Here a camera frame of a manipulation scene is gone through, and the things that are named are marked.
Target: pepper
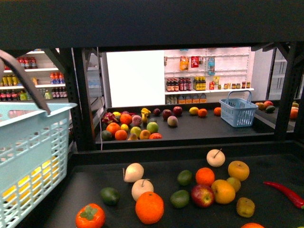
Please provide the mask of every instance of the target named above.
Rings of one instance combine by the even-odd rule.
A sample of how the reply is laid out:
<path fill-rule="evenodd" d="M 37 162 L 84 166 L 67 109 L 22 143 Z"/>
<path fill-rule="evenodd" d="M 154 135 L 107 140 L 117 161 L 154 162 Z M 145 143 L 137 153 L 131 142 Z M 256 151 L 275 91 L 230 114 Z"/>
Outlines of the pepper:
<path fill-rule="evenodd" d="M 104 210 L 94 203 L 86 205 L 76 215 L 77 228 L 101 228 L 104 223 Z"/>
<path fill-rule="evenodd" d="M 269 185 L 271 187 L 274 187 L 275 189 L 278 189 L 279 191 L 284 193 L 297 208 L 304 209 L 304 199 L 302 199 L 298 194 L 296 194 L 291 189 L 285 187 L 282 184 L 278 184 L 274 182 L 264 181 L 263 183 L 265 185 Z"/>

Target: light blue basket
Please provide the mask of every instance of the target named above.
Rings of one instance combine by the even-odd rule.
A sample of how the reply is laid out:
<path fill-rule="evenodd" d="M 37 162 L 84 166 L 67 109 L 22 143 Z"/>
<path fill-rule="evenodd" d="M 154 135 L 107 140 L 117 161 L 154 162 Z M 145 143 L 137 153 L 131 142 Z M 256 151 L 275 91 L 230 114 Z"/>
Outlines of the light blue basket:
<path fill-rule="evenodd" d="M 235 92 L 249 92 L 247 100 L 229 98 Z M 233 127 L 249 127 L 253 124 L 258 106 L 251 102 L 252 94 L 249 90 L 231 91 L 227 99 L 220 99 L 221 118 Z"/>
<path fill-rule="evenodd" d="M 74 103 L 0 103 L 0 228 L 13 228 L 66 176 Z"/>

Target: basket handle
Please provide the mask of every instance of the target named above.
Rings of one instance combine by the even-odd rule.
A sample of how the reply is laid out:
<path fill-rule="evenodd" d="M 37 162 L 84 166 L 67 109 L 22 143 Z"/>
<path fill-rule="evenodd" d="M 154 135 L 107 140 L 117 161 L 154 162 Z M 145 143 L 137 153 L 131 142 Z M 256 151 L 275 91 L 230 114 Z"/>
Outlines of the basket handle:
<path fill-rule="evenodd" d="M 230 94 L 232 94 L 232 93 L 242 93 L 242 92 L 249 92 L 249 95 L 248 95 L 248 97 L 247 97 L 247 103 L 250 103 L 250 102 L 251 102 L 251 97 L 252 97 L 252 93 L 251 93 L 250 90 L 231 91 L 231 92 L 229 92 L 229 94 L 228 94 L 228 96 L 227 96 L 227 99 L 226 99 L 225 103 L 226 103 L 226 104 L 229 103 L 229 96 L 230 96 Z"/>
<path fill-rule="evenodd" d="M 9 53 L 5 51 L 0 50 L 0 70 L 2 68 L 1 66 L 3 65 L 3 63 L 7 65 L 16 74 L 16 76 L 21 81 L 25 89 L 29 92 L 29 94 L 33 98 L 37 107 L 45 110 L 48 114 L 50 114 L 51 110 L 49 109 L 47 103 L 43 99 L 41 93 L 38 92 L 33 82 L 27 76 L 27 73 L 24 70 L 24 68 L 13 56 L 11 56 Z M 3 70 L 0 71 L 0 78 L 2 78 L 2 76 L 3 76 Z"/>

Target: white wall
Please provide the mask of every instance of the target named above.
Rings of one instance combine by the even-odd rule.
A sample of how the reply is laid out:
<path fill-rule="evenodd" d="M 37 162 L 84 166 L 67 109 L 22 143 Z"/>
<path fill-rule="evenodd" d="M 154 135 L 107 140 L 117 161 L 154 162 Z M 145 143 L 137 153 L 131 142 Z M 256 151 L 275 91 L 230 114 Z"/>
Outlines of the white wall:
<path fill-rule="evenodd" d="M 253 101 L 263 101 L 266 98 L 272 53 L 273 50 L 256 51 L 251 81 L 251 85 L 255 89 L 252 92 Z"/>
<path fill-rule="evenodd" d="M 107 53 L 112 107 L 164 105 L 164 51 Z"/>

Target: green lime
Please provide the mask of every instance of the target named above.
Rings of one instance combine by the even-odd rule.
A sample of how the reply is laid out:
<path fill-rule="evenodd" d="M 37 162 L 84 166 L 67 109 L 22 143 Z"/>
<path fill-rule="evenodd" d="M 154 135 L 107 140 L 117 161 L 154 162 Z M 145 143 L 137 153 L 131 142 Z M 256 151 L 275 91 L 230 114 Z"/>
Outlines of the green lime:
<path fill-rule="evenodd" d="M 101 138 L 104 141 L 110 141 L 110 140 L 112 140 L 112 134 L 111 134 L 111 132 L 104 130 L 101 132 Z"/>
<path fill-rule="evenodd" d="M 188 205 L 190 194 L 186 190 L 179 190 L 170 197 L 170 202 L 175 208 L 183 208 Z"/>
<path fill-rule="evenodd" d="M 177 176 L 177 182 L 181 186 L 187 186 L 192 181 L 192 173 L 189 170 L 184 170 L 179 173 Z"/>
<path fill-rule="evenodd" d="M 108 206 L 116 205 L 120 199 L 120 193 L 115 188 L 111 187 L 101 189 L 100 195 L 104 204 Z"/>

